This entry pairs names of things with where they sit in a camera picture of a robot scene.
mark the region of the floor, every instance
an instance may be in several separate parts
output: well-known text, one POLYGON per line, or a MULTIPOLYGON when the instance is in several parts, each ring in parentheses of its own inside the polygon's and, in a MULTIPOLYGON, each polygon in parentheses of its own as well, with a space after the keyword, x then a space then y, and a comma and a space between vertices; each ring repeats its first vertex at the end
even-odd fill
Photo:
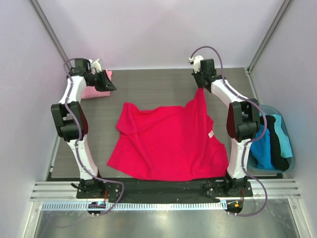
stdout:
MULTIPOLYGON (((118 70, 112 76, 117 91, 112 92, 110 97, 82 100, 81 106, 89 124, 89 148, 104 178, 129 177, 106 165, 119 139, 115 125, 123 103, 134 103, 141 110, 159 106, 184 106, 193 99, 197 90, 191 73, 191 69, 118 70)), ((253 97, 243 68, 225 69, 225 77, 238 92, 253 97)), ((225 145, 230 157, 230 138, 226 132, 227 108, 218 97, 208 91, 205 94, 208 114, 214 120, 214 133, 225 145)), ((74 156, 63 140, 58 145, 52 177, 79 177, 74 156)))
MULTIPOLYGON (((243 213, 259 210, 263 202, 246 200, 243 213)), ((265 210, 253 217, 234 217, 223 210, 126 211, 100 218, 91 218, 86 211, 44 211, 34 237, 299 238, 300 235, 288 200, 270 199, 265 210)))

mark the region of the black cloth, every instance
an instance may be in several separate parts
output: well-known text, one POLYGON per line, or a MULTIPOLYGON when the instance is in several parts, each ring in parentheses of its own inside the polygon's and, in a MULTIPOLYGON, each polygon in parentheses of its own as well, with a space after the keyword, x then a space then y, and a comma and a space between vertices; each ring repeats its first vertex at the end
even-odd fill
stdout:
MULTIPOLYGON (((281 146, 278 136, 275 132, 274 123, 276 121, 273 116, 266 116, 267 129, 269 130, 269 141, 271 145, 271 163, 277 170, 286 171, 289 168, 287 159, 281 156, 281 146)), ((263 125, 263 117, 260 117, 260 123, 263 125)))

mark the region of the laundry basket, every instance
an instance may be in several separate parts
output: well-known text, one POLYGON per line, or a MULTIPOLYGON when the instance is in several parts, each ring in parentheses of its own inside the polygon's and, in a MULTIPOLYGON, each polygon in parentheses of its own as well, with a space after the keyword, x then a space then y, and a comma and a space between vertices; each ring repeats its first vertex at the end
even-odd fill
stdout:
MULTIPOLYGON (((270 106, 267 106, 267 105, 260 105, 260 108, 263 110, 263 112, 266 114, 266 115, 273 115, 273 114, 277 114, 277 115, 281 115, 281 113, 273 108, 273 107, 270 107, 270 106)), ((285 135, 288 136, 289 138, 289 135, 288 135, 288 132, 287 132, 287 129, 286 129, 286 125, 285 125, 285 122, 284 122, 284 119, 283 119, 283 116, 282 116, 282 123, 281 123, 281 126, 282 126, 282 130, 284 132, 285 135)), ((257 172, 264 172, 264 173, 272 173, 272 174, 279 174, 279 173, 286 173, 286 172, 289 172, 291 171, 294 166, 295 166, 295 157, 294 157, 294 151, 293 151, 293 148, 292 148, 292 143, 290 141, 290 145, 291 145, 291 149, 292 149, 292 154, 293 156, 290 157, 290 158, 287 158, 287 161, 288 161, 288 164, 289 164, 289 168, 288 170, 286 171, 282 171, 282 170, 264 170, 264 169, 258 169, 257 168, 257 160, 256 158, 253 157, 251 151, 249 153, 249 158, 248 158, 248 168, 252 169, 253 171, 257 171, 257 172)))

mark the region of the crumpled red garment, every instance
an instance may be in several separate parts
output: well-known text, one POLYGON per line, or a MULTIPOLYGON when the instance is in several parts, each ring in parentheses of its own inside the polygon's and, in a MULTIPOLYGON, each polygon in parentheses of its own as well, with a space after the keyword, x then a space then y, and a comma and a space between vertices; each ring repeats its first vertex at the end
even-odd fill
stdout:
POLYGON ((187 181, 225 175, 225 147, 212 132, 204 89, 185 107, 140 111, 124 103, 120 138, 107 163, 134 178, 187 181))

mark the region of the blue cloth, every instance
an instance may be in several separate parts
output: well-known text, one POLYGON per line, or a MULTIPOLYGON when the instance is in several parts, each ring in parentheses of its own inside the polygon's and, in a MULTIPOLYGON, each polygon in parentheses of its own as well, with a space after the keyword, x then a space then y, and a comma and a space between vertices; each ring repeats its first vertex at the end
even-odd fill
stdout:
MULTIPOLYGON (((260 131, 256 134, 256 138, 262 134, 263 129, 264 125, 260 125, 260 131)), ((264 136, 260 140, 252 143, 250 150, 258 161, 258 169, 275 170, 271 163, 271 145, 268 129, 266 129, 264 136)))
POLYGON ((272 116, 276 119, 276 122, 274 123, 274 130, 278 136, 279 144, 281 146, 281 156, 283 158, 290 158, 293 156, 293 153, 289 138, 282 130, 282 116, 277 114, 273 114, 272 116))

